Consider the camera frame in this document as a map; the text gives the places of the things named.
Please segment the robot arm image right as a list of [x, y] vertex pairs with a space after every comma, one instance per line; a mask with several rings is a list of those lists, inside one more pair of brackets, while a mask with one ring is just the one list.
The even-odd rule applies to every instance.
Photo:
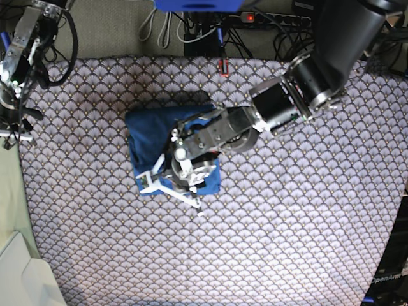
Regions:
[[196, 192], [222, 151], [249, 150], [264, 131], [310, 121], [331, 106], [386, 19], [406, 9], [406, 1], [326, 1], [313, 49], [294, 57], [284, 74], [252, 88], [249, 106], [202, 111], [176, 122], [165, 177], [178, 191]]

